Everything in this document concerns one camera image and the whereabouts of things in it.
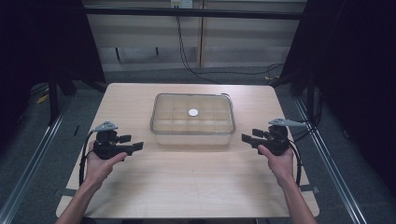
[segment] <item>power cord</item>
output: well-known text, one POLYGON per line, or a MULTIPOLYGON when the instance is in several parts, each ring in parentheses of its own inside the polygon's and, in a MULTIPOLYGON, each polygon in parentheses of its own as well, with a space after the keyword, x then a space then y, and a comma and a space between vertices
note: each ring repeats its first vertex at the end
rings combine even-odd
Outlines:
MULTIPOLYGON (((257 73, 242 73, 242 72, 196 72, 196 71, 193 71, 193 70, 190 68, 190 65, 189 65, 188 60, 187 60, 186 52, 185 52, 185 50, 184 50, 183 38, 182 38, 182 34, 181 34, 181 25, 180 25, 180 17, 179 17, 179 16, 177 16, 177 31, 178 31, 178 41, 179 41, 180 57, 181 57, 181 61, 183 62, 184 67, 185 67, 188 71, 190 71, 193 75, 195 75, 196 77, 198 77, 198 78, 200 78, 200 79, 203 79, 203 80, 206 80, 206 81, 210 81, 210 82, 213 82, 213 83, 216 83, 216 84, 221 84, 221 83, 219 83, 219 82, 217 82, 217 81, 215 81, 215 80, 212 80, 212 79, 209 79, 209 78, 206 78, 206 77, 201 77, 201 76, 199 76, 199 75, 206 75, 206 74, 225 74, 225 73, 226 73, 226 74, 247 75, 247 76, 256 76, 256 75, 262 75, 262 74, 265 74, 265 73, 268 73, 268 75, 269 75, 269 72, 270 72, 270 71, 272 71, 272 70, 278 68, 278 67, 281 66, 281 65, 284 65, 284 63, 273 63, 273 64, 268 65, 268 67, 267 67, 267 69, 266 69, 265 71, 257 72, 257 73)), ((269 79, 268 79, 268 81, 265 83, 265 85, 268 85, 270 81, 271 81, 271 78, 269 77, 269 79)))
POLYGON ((318 99, 318 105, 317 105, 317 111, 316 111, 316 115, 314 116, 314 120, 313 120, 313 123, 312 123, 312 128, 310 128, 308 130, 304 130, 304 131, 299 132, 299 133, 293 134, 292 135, 293 137, 302 134, 302 136, 300 136, 300 137, 298 137, 298 138, 296 138, 294 140, 295 143, 300 141, 304 137, 306 137, 309 133, 312 133, 318 127, 318 125, 320 123, 320 119, 321 119, 322 108, 323 108, 323 99, 324 99, 324 97, 323 97, 323 95, 320 92, 319 93, 319 99, 318 99))
POLYGON ((79 162, 79 176, 78 176, 78 183, 81 186, 82 182, 84 182, 84 172, 85 172, 85 162, 87 160, 88 154, 86 154, 87 151, 87 145, 88 141, 90 141, 90 137, 93 134, 93 131, 90 131, 85 138, 84 146, 82 147, 82 153, 81 153, 81 160, 79 162))

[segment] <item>wall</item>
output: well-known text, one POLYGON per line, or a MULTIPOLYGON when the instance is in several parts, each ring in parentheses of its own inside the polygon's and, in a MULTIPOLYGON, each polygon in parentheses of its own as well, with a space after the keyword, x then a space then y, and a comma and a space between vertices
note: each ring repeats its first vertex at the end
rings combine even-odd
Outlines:
MULTIPOLYGON (((107 7, 170 7, 171 5, 169 0, 84 0, 83 4, 107 7)), ((302 12, 304 6, 305 0, 193 1, 193 8, 223 10, 302 12)), ((88 15, 88 19, 99 49, 179 48, 175 17, 88 15)), ((203 67, 213 66, 215 61, 227 61, 221 54, 228 54, 230 50, 256 51, 259 53, 258 57, 248 60, 257 61, 260 65, 266 65, 263 62, 267 64, 283 62, 286 60, 298 26, 297 21, 220 18, 180 18, 180 23, 184 47, 195 51, 195 65, 203 67)))

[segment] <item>handheld controller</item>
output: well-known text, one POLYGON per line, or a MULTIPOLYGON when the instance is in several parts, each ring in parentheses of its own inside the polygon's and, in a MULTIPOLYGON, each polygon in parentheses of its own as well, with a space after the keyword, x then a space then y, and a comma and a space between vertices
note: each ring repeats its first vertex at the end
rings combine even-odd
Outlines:
POLYGON ((116 146, 117 143, 131 142, 131 135, 118 137, 113 130, 103 131, 96 134, 96 141, 93 143, 93 152, 102 159, 108 160, 121 152, 126 152, 132 156, 135 151, 143 149, 143 142, 132 144, 131 146, 116 146))
POLYGON ((285 126, 270 126, 268 132, 253 129, 252 135, 260 138, 253 138, 242 133, 242 141, 250 144, 252 148, 257 148, 258 154, 260 155, 262 155, 262 153, 258 149, 259 145, 267 147, 275 156, 282 155, 290 146, 288 130, 285 126))

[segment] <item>black cable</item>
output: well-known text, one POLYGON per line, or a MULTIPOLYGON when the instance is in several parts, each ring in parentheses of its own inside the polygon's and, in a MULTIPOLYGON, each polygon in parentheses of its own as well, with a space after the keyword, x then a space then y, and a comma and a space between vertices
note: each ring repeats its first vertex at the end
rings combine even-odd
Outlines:
POLYGON ((304 137, 306 137, 309 133, 312 133, 318 127, 318 125, 320 123, 320 119, 321 119, 322 108, 323 108, 323 95, 320 92, 319 93, 319 99, 318 99, 316 115, 314 116, 314 120, 312 122, 312 128, 310 128, 310 129, 308 129, 306 131, 300 132, 300 133, 293 134, 292 136, 296 136, 296 135, 300 135, 300 134, 303 133, 302 136, 300 136, 299 138, 294 140, 295 143, 300 141, 304 137))
POLYGON ((82 147, 82 152, 81 152, 81 161, 79 163, 79 185, 81 186, 82 182, 84 181, 84 172, 85 172, 85 161, 87 160, 87 155, 85 155, 87 151, 87 145, 88 141, 90 141, 90 137, 93 134, 93 131, 90 131, 85 138, 84 146, 82 147))
POLYGON ((303 167, 303 162, 301 160, 301 154, 299 148, 295 145, 293 141, 290 141, 289 146, 294 152, 294 155, 296 156, 297 160, 297 176, 296 176, 296 184, 298 187, 300 187, 300 181, 301 181, 301 172, 302 172, 302 167, 303 167))
POLYGON ((200 77, 200 76, 198 76, 198 74, 196 72, 192 71, 192 69, 190 68, 190 65, 188 63, 188 60, 187 60, 186 52, 184 50, 183 38, 181 35, 181 28, 180 28, 180 17, 176 17, 176 19, 177 19, 177 31, 178 31, 178 43, 179 43, 180 57, 181 57, 181 61, 183 62, 184 67, 200 79, 204 79, 206 81, 213 82, 216 84, 221 84, 221 83, 214 81, 212 79, 200 77))
POLYGON ((262 72, 257 72, 257 73, 242 73, 242 72, 196 72, 196 71, 192 71, 192 69, 190 68, 190 65, 188 63, 187 60, 187 56, 186 56, 186 52, 184 50, 184 44, 183 44, 183 38, 182 38, 182 34, 181 34, 181 25, 180 25, 180 17, 177 16, 177 31, 178 31, 178 41, 179 41, 179 51, 180 51, 180 57, 181 57, 181 61, 183 62, 184 67, 190 71, 191 73, 193 73, 196 77, 204 79, 206 81, 210 81, 216 84, 221 84, 215 80, 209 79, 209 78, 205 78, 205 77, 201 77, 199 75, 206 75, 206 74, 237 74, 237 75, 247 75, 247 76, 255 76, 255 75, 261 75, 261 74, 265 74, 265 73, 269 73, 270 71, 276 69, 277 67, 279 67, 280 65, 284 65, 284 63, 273 63, 268 65, 267 69, 265 71, 262 72))

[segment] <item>metal bar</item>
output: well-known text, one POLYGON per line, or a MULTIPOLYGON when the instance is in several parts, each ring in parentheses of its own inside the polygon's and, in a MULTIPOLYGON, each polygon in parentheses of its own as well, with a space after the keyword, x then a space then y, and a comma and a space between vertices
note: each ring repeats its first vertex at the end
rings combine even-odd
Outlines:
POLYGON ((14 190, 12 190, 11 194, 8 196, 6 202, 4 203, 4 206, 0 211, 0 223, 11 223, 15 214, 17 213, 21 201, 27 190, 29 189, 31 182, 35 177, 35 173, 37 172, 39 165, 43 161, 49 145, 53 137, 57 133, 59 126, 61 125, 62 119, 64 118, 64 112, 70 105, 70 101, 71 97, 69 97, 69 100, 65 103, 65 106, 59 114, 58 118, 46 130, 43 138, 41 139, 38 147, 35 150, 35 154, 32 156, 32 159, 30 159, 14 190))
POLYGON ((82 13, 97 15, 140 15, 140 16, 179 16, 179 17, 214 17, 244 18, 298 21, 303 18, 300 12, 242 11, 215 10, 197 8, 165 8, 165 7, 40 7, 34 9, 43 12, 82 13))
MULTIPOLYGON (((299 109, 299 112, 303 119, 308 119, 307 111, 303 101, 300 98, 296 98, 295 103, 299 109)), ((337 165, 335 164, 334 160, 332 159, 332 154, 330 153, 329 149, 326 147, 320 133, 316 127, 313 127, 310 121, 306 123, 306 127, 308 130, 312 130, 310 133, 312 140, 314 141, 315 145, 317 146, 318 153, 320 157, 323 159, 323 162, 329 171, 330 177, 332 178, 332 182, 334 183, 335 187, 338 190, 338 193, 341 196, 341 199, 346 206, 346 210, 350 214, 354 223, 366 224, 367 221, 364 218, 364 215, 356 202, 355 197, 352 195, 351 191, 349 190, 347 183, 345 182, 344 178, 342 177, 340 171, 338 170, 337 165)))

